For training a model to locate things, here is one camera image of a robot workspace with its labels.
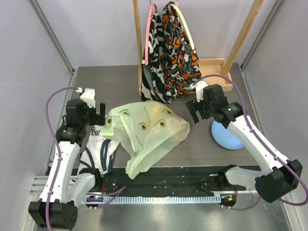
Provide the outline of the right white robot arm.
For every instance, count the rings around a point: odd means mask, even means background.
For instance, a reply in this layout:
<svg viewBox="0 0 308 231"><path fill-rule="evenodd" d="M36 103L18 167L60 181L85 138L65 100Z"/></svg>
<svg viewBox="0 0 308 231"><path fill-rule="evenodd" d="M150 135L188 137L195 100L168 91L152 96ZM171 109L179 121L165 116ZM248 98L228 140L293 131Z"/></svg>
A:
<svg viewBox="0 0 308 231"><path fill-rule="evenodd" d="M238 102L229 103L220 85L207 85L204 81L190 85L196 98L186 107L194 123L214 118L226 130L234 134L257 161L260 170L249 170L230 165L217 178L223 190L240 185L256 190L268 203L280 199L298 187L302 165L298 160L290 161L280 153L256 128L246 110Z"/></svg>

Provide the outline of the green avocado print plastic bag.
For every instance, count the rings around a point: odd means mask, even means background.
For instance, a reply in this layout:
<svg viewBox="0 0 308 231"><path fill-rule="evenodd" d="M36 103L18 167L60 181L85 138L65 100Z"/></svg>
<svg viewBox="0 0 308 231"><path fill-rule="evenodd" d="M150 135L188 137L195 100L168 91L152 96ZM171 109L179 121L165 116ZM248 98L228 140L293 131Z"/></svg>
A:
<svg viewBox="0 0 308 231"><path fill-rule="evenodd" d="M125 168L130 179L148 171L185 140L190 124L157 101L128 103L110 110L101 135L119 142L130 155Z"/></svg>

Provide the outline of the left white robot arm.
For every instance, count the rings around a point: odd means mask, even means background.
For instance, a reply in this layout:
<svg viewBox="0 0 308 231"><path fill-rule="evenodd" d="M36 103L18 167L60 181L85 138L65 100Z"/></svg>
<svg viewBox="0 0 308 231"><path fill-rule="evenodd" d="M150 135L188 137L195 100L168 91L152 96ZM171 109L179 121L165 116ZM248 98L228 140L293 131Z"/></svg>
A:
<svg viewBox="0 0 308 231"><path fill-rule="evenodd" d="M89 192L102 188L103 179L93 165L80 170L76 182L69 185L87 126L105 124L105 104L96 111L94 99L69 100L63 123L55 133L56 151L46 185L36 202L30 202L28 211L40 228L71 230L74 228L78 207Z"/></svg>

